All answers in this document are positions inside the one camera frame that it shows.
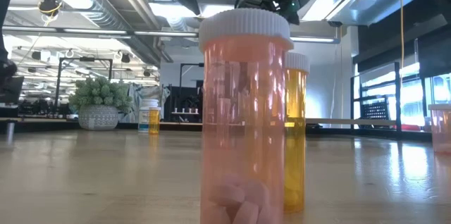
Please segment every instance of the table surface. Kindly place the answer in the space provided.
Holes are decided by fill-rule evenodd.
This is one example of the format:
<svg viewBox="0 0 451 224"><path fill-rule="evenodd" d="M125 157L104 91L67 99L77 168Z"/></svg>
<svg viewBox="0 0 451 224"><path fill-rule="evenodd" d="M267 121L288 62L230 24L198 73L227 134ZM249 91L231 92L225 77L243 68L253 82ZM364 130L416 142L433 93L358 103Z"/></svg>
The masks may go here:
<svg viewBox="0 0 451 224"><path fill-rule="evenodd" d="M21 133L0 143L2 224L199 223L201 133ZM451 223L451 156L430 143L307 141L306 208L285 223Z"/></svg>

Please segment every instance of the pill bottle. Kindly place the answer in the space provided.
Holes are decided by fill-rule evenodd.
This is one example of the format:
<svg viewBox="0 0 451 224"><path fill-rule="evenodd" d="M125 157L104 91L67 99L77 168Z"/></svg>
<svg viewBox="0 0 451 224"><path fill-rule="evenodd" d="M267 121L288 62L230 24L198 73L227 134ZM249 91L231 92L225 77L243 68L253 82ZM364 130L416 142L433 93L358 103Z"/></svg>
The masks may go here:
<svg viewBox="0 0 451 224"><path fill-rule="evenodd" d="M149 107L149 134L160 133L160 107Z"/></svg>
<svg viewBox="0 0 451 224"><path fill-rule="evenodd" d="M292 52L286 55L285 213L296 213L304 209L305 88L309 71L307 56Z"/></svg>
<svg viewBox="0 0 451 224"><path fill-rule="evenodd" d="M284 59L281 16L240 8L205 19L201 224L283 222Z"/></svg>
<svg viewBox="0 0 451 224"><path fill-rule="evenodd" d="M138 113L138 132L149 132L149 108L158 107L157 99L143 99Z"/></svg>

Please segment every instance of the fluorescent light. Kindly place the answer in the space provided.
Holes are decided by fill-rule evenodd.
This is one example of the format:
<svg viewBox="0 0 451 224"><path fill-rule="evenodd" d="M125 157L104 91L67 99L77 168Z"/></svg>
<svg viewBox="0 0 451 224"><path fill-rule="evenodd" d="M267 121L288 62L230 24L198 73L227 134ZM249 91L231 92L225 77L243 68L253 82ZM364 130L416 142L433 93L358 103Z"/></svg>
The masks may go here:
<svg viewBox="0 0 451 224"><path fill-rule="evenodd" d="M131 36L99 35L99 38L107 39L131 39Z"/></svg>
<svg viewBox="0 0 451 224"><path fill-rule="evenodd" d="M135 35L147 35L155 37L198 37L196 32L171 32L171 31L135 31Z"/></svg>
<svg viewBox="0 0 451 224"><path fill-rule="evenodd" d="M317 37L291 37L294 42L325 42L330 43L335 40L332 38L317 38Z"/></svg>
<svg viewBox="0 0 451 224"><path fill-rule="evenodd" d="M89 68L91 70L110 70L110 68L101 68L101 67L94 67L94 68ZM130 68L112 68L112 70L114 71L131 71Z"/></svg>
<svg viewBox="0 0 451 224"><path fill-rule="evenodd" d="M30 80L58 80L58 77L50 76L36 76L36 75L21 75L25 79ZM61 80L86 80L86 77L61 77Z"/></svg>
<svg viewBox="0 0 451 224"><path fill-rule="evenodd" d="M3 26L3 31L33 31L33 32L56 32L54 27L25 27L25 26Z"/></svg>
<svg viewBox="0 0 451 224"><path fill-rule="evenodd" d="M190 9L181 5L149 3L149 6L154 15L165 18L196 17Z"/></svg>
<svg viewBox="0 0 451 224"><path fill-rule="evenodd" d="M100 34L100 35L124 35L127 34L125 30L89 30L89 29L64 29L67 33L81 33L81 34Z"/></svg>
<svg viewBox="0 0 451 224"><path fill-rule="evenodd" d="M149 3L155 15L163 16L165 18L184 18L196 17L190 9L177 4L158 4ZM232 5L206 5L202 14L199 17L208 18L217 13L233 9Z"/></svg>
<svg viewBox="0 0 451 224"><path fill-rule="evenodd" d="M9 6L9 11L32 11L37 10L37 6Z"/></svg>
<svg viewBox="0 0 451 224"><path fill-rule="evenodd" d="M232 5L208 5L202 11L202 17L208 18L213 15L216 15L217 13L224 12L227 10L232 10L232 9L233 9Z"/></svg>
<svg viewBox="0 0 451 224"><path fill-rule="evenodd" d="M339 4L334 10L332 10L326 17L326 20L331 20L333 16L337 15L351 0L343 0L341 4Z"/></svg>

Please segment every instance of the green plant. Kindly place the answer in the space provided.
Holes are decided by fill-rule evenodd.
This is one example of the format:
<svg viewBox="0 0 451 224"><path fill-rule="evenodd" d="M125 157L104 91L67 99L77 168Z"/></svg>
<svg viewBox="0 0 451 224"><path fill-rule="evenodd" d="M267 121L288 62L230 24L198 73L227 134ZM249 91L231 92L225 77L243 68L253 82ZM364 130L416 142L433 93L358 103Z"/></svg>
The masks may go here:
<svg viewBox="0 0 451 224"><path fill-rule="evenodd" d="M70 105L80 110L85 105L114 106L120 111L128 112L132 97L127 95L128 86L119 83L111 83L104 77L95 80L87 78L75 83L77 90L69 97Z"/></svg>

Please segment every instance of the potted plant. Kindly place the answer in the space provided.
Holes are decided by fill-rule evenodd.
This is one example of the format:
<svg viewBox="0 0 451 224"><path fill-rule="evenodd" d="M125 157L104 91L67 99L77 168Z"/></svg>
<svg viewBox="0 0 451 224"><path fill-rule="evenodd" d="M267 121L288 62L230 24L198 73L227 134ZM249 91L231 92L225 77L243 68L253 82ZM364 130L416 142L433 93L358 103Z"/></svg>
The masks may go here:
<svg viewBox="0 0 451 224"><path fill-rule="evenodd" d="M86 130L111 130L118 124L118 110L128 112L128 86L111 83L104 77L75 83L77 90L69 104L78 110L78 123Z"/></svg>

